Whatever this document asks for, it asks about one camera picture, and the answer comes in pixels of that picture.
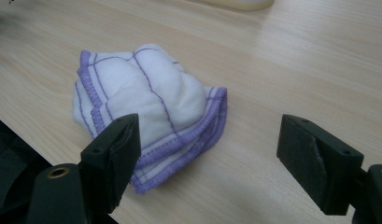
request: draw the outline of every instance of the beige object at table edge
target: beige object at table edge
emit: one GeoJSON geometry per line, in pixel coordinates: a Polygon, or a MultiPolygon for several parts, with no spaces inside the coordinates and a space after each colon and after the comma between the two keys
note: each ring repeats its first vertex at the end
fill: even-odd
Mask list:
{"type": "Polygon", "coordinates": [[[234,9],[252,11],[267,8],[275,0],[201,0],[202,2],[212,3],[217,6],[231,7],[234,9]]]}

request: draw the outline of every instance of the wooden table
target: wooden table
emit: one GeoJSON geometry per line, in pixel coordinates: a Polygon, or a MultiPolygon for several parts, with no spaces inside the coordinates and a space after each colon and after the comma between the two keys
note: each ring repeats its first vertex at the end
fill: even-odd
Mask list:
{"type": "Polygon", "coordinates": [[[382,0],[276,0],[241,12],[185,0],[0,1],[0,119],[52,164],[91,142],[72,120],[82,49],[156,43],[228,88],[219,142],[121,223],[349,223],[324,216],[276,157],[282,114],[314,121],[382,163],[382,0]]]}

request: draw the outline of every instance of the white towel with purple trim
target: white towel with purple trim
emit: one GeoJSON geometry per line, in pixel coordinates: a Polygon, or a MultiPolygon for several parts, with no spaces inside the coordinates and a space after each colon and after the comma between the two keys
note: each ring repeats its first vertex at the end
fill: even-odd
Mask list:
{"type": "Polygon", "coordinates": [[[73,98],[74,121],[95,138],[113,119],[137,113],[141,157],[136,193],[161,184],[220,138],[226,88],[206,87],[161,47],[133,52],[83,50],[73,98]]]}

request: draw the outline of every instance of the cloth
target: cloth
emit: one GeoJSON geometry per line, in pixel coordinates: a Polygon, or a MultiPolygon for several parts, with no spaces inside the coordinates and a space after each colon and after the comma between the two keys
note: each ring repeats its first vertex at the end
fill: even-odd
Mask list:
{"type": "Polygon", "coordinates": [[[113,119],[137,113],[141,157],[136,193],[161,184],[211,148],[226,120],[227,90],[204,86],[161,47],[80,55],[74,121],[95,138],[113,119]]]}

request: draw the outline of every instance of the folded cloth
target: folded cloth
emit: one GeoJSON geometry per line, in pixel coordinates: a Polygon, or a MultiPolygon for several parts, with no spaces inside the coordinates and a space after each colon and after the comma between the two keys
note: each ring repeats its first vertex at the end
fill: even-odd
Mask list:
{"type": "Polygon", "coordinates": [[[220,138],[226,88],[206,87],[161,47],[80,55],[74,121],[95,138],[113,119],[137,113],[141,157],[131,182],[136,193],[155,188],[220,138]]]}

